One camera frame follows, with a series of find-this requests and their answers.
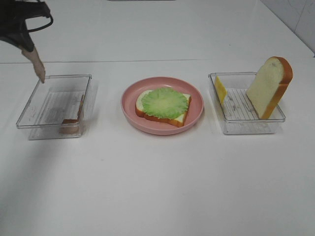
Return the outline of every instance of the pink plate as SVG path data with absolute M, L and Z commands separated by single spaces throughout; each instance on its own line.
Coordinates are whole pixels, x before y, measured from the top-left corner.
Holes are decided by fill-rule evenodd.
M 183 127 L 178 128 L 171 124 L 150 121 L 137 116 L 135 103 L 138 96 L 145 90 L 160 87 L 172 87 L 178 92 L 191 95 L 191 102 Z M 151 77 L 140 80 L 128 87 L 122 95 L 121 106 L 129 123 L 137 129 L 150 134 L 171 135 L 188 130 L 198 121 L 203 112 L 203 99 L 200 92 L 194 86 L 183 80 L 171 77 Z

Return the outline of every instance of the plastic tray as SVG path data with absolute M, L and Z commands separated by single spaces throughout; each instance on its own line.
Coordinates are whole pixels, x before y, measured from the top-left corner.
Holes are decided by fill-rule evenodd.
M 93 111 L 91 75 L 51 75 L 36 84 L 16 127 L 29 140 L 82 136 Z
M 273 134 L 279 124 L 285 121 L 285 115 L 279 105 L 269 119 L 259 119 L 246 90 L 255 79 L 256 72 L 212 73 L 210 95 L 224 134 Z M 227 96 L 221 105 L 214 87 L 216 76 L 224 84 Z

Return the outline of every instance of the container rim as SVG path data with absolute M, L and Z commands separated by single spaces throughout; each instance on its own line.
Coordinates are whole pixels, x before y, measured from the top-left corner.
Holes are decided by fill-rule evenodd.
M 87 94 L 88 94 L 88 88 L 90 86 L 90 83 L 91 83 L 91 79 L 92 79 L 92 75 L 91 74 L 71 74 L 71 75 L 47 75 L 45 76 L 45 80 L 50 80 L 50 79 L 65 79 L 65 78 L 73 78 L 73 77 L 79 77 L 79 78 L 82 78 L 82 77 L 88 77 L 88 82 L 87 82 L 87 86 L 85 88 L 85 96 L 83 98 L 83 106 L 85 106 L 85 98 L 87 97 Z M 35 88 L 33 89 L 22 113 L 20 114 L 18 120 L 16 121 L 15 125 L 18 129 L 30 129 L 30 128 L 49 128 L 49 127 L 76 127 L 80 124 L 80 121 L 81 121 L 81 117 L 79 117 L 79 120 L 75 123 L 68 123 L 68 124 L 31 124 L 31 125 L 20 125 L 20 122 L 22 120 L 22 117 L 24 116 L 29 104 L 31 103 L 31 100 L 36 92 L 36 90 L 38 89 L 39 85 L 41 84 L 42 82 L 40 80 L 37 81 L 36 85 L 35 85 Z

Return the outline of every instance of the bread slice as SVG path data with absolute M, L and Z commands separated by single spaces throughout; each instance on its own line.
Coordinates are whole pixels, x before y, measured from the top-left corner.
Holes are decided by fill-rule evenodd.
M 147 114 L 145 114 L 143 112 L 143 105 L 142 105 L 142 98 L 144 95 L 146 95 L 147 93 L 151 92 L 153 90 L 146 90 L 144 92 L 142 92 L 138 98 L 137 98 L 137 101 L 136 101 L 136 104 L 135 104 L 135 111 L 136 111 L 136 114 L 137 116 L 139 117 L 144 117 L 145 119 L 148 119 L 148 120 L 152 120 L 152 121 L 157 121 L 157 122 L 163 122 L 163 123 L 168 123 L 168 124 L 171 124 L 171 125 L 174 125 L 176 127 L 182 127 L 184 126 L 184 123 L 185 123 L 185 119 L 186 119 L 186 116 L 187 116 L 187 111 L 184 112 L 183 114 L 181 114 L 179 117 L 175 118 L 175 119 L 167 119 L 167 118 L 157 118 L 155 116 L 149 116 Z M 187 99 L 187 102 L 188 102 L 188 109 L 189 109 L 189 105 L 190 105 L 190 101 L 191 101 L 191 96 L 189 94 L 185 94 L 183 93 L 183 95 L 186 97 Z
M 260 119 L 268 119 L 279 103 L 293 72 L 286 59 L 271 57 L 266 60 L 256 74 L 255 80 L 246 91 L 246 95 Z
M 83 119 L 83 117 L 84 117 L 84 112 L 82 110 L 83 100 L 84 100 L 84 94 L 81 97 L 79 111 L 77 113 L 77 119 L 64 119 L 62 124 L 75 124 L 75 123 L 78 123 L 80 119 Z M 61 134 L 75 134 L 75 133 L 79 132 L 79 130 L 80 130 L 80 125 L 61 127 L 59 129 L 59 133 L 61 133 Z

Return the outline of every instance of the wall tile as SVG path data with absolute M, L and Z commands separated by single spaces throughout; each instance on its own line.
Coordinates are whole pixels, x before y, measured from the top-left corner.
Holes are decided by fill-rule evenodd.
M 261 0 L 292 31 L 295 30 L 307 0 Z
M 295 33 L 315 52 L 315 0 L 307 0 Z

